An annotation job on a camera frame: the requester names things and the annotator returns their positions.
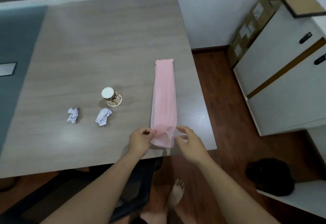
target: drawer handle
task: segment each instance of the drawer handle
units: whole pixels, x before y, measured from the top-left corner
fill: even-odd
[[[322,55],[320,58],[316,59],[314,61],[314,65],[318,65],[318,64],[321,64],[323,61],[326,60],[326,54]]]
[[[311,32],[308,32],[305,36],[302,37],[302,39],[300,39],[299,43],[303,44],[304,42],[306,42],[310,37],[312,36]]]

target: black office chair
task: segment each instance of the black office chair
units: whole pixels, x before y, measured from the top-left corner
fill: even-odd
[[[133,169],[117,202],[110,222],[115,222],[140,209],[149,201],[154,171],[163,158],[140,160]],[[2,215],[0,224],[37,224],[59,208],[72,196],[85,188],[113,164],[90,167],[89,172],[65,170],[20,200]]]

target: folded pink cloth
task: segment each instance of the folded pink cloth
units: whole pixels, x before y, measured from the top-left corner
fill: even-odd
[[[151,128],[157,134],[152,143],[158,147],[173,148],[173,134],[177,126],[173,59],[156,60]]]

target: crumpled paper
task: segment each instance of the crumpled paper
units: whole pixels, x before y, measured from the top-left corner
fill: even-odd
[[[107,108],[104,108],[100,111],[100,113],[98,114],[95,122],[98,123],[100,126],[105,125],[108,116],[110,116],[112,114],[112,111],[110,111]]]
[[[68,110],[68,113],[70,114],[69,118],[67,119],[67,122],[76,123],[76,120],[78,118],[78,108],[75,109],[70,108]]]

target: paper cup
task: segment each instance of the paper cup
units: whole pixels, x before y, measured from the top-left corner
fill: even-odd
[[[102,97],[105,99],[106,103],[108,103],[111,107],[116,107],[120,105],[122,101],[122,97],[113,88],[104,88],[102,90]]]

